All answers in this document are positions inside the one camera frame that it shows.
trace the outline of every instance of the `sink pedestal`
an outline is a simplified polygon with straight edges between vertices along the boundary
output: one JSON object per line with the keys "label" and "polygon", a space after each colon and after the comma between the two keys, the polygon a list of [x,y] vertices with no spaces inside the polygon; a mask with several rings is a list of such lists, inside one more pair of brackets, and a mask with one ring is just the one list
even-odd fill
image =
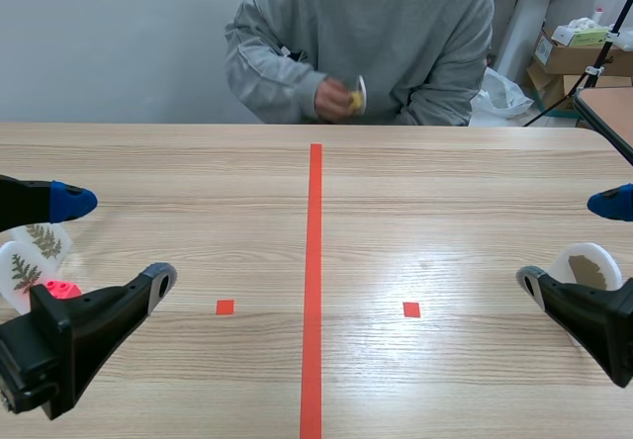
{"label": "sink pedestal", "polygon": [[551,0],[518,0],[507,28],[495,70],[521,83],[530,64]]}

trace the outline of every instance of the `hand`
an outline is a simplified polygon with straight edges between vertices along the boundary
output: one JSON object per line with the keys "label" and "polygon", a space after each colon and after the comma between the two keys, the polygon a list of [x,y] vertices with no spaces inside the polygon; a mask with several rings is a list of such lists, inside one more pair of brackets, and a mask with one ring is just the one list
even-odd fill
{"label": "hand", "polygon": [[315,109],[318,116],[337,123],[352,115],[352,96],[345,85],[333,78],[325,78],[316,90]]}

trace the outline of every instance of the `gray hoodie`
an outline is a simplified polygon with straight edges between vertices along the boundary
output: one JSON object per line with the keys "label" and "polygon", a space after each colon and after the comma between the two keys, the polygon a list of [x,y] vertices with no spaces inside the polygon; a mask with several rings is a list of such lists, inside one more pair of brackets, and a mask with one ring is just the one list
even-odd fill
{"label": "gray hoodie", "polygon": [[244,0],[226,27],[228,84],[265,123],[315,121],[323,78],[362,75],[367,109],[347,123],[467,125],[493,13],[493,0]]}

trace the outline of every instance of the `red object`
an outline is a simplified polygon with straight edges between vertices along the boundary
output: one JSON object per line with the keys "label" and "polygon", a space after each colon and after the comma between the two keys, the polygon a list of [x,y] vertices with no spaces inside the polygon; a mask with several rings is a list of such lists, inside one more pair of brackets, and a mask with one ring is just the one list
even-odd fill
{"label": "red object", "polygon": [[403,303],[405,305],[405,317],[420,317],[419,303]]}
{"label": "red object", "polygon": [[48,281],[46,288],[56,299],[70,299],[81,296],[81,291],[77,285],[66,281]]}
{"label": "red object", "polygon": [[304,355],[301,374],[300,439],[322,437],[321,381],[321,243],[323,146],[310,147],[306,287],[304,293]]}
{"label": "red object", "polygon": [[235,311],[235,301],[233,299],[218,301],[216,304],[216,315],[232,315]]}

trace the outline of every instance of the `hoodie sleeve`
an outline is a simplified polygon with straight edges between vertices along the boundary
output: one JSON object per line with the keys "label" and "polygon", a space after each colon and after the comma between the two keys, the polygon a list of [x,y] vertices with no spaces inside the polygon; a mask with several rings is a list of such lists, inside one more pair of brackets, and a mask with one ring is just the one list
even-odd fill
{"label": "hoodie sleeve", "polygon": [[226,26],[228,86],[264,123],[317,118],[315,94],[326,75],[282,53],[296,6],[293,0],[244,0]]}
{"label": "hoodie sleeve", "polygon": [[486,72],[493,37],[493,0],[474,0],[424,84],[413,92],[399,124],[467,126],[471,100]]}

